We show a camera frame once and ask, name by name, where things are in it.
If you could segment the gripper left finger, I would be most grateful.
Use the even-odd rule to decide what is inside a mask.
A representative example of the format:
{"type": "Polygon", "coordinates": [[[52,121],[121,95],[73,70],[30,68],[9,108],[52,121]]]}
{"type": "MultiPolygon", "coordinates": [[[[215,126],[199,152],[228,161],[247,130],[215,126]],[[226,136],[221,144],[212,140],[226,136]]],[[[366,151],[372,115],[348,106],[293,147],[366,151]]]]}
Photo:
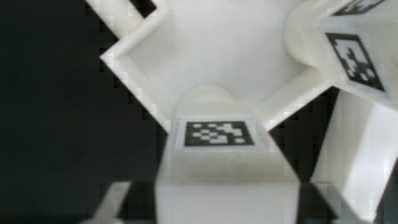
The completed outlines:
{"type": "Polygon", "coordinates": [[[132,186],[133,181],[110,184],[94,214],[82,220],[82,224],[155,224],[149,219],[123,219],[117,217],[132,186]]]}

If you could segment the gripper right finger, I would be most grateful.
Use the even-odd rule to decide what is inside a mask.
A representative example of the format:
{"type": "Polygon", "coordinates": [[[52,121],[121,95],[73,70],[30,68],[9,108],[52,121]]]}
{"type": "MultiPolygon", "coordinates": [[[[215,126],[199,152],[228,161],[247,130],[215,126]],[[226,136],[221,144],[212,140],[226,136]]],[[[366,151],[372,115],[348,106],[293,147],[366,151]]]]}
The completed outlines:
{"type": "Polygon", "coordinates": [[[300,184],[297,224],[363,224],[343,196],[329,184],[300,184]]]}

